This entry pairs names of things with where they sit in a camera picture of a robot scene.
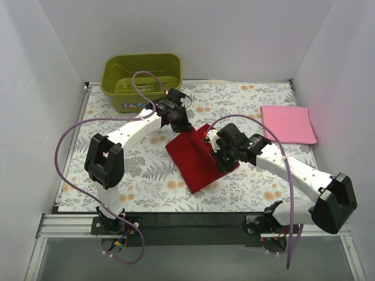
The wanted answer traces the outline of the red t shirt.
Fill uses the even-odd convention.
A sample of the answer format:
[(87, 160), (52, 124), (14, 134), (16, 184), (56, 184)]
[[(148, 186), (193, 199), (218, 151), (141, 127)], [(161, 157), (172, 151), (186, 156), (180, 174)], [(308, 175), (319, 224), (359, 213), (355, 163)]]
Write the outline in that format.
[(205, 124), (199, 129), (182, 132), (165, 146), (192, 194), (227, 174), (219, 172), (210, 155), (211, 145), (203, 141), (208, 128)]

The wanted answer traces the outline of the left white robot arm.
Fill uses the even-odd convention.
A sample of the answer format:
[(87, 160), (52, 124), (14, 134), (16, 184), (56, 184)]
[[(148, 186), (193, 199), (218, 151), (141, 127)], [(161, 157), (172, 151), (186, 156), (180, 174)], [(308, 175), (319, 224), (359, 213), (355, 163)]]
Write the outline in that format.
[(95, 134), (90, 141), (84, 169), (97, 189), (97, 214), (103, 226), (112, 234), (119, 234), (125, 226), (120, 200), (119, 182), (124, 177), (124, 152), (130, 150), (150, 133), (170, 125), (177, 133), (191, 131), (184, 101), (191, 99), (171, 88), (167, 95), (146, 104), (144, 109), (119, 129), (107, 135)]

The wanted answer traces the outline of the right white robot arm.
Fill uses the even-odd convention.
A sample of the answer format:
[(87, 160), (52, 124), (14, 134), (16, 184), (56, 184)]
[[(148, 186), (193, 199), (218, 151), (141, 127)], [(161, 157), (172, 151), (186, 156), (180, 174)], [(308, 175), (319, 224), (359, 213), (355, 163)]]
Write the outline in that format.
[(208, 131), (206, 141), (212, 146), (211, 156), (220, 172), (229, 172), (240, 162), (250, 163), (292, 181), (308, 197), (293, 206), (281, 200), (274, 202), (250, 224), (255, 230), (276, 233), (293, 222), (316, 225), (329, 234), (337, 234), (357, 208), (349, 176), (333, 176), (283, 156), (280, 148), (262, 135), (247, 137), (230, 123), (219, 131)]

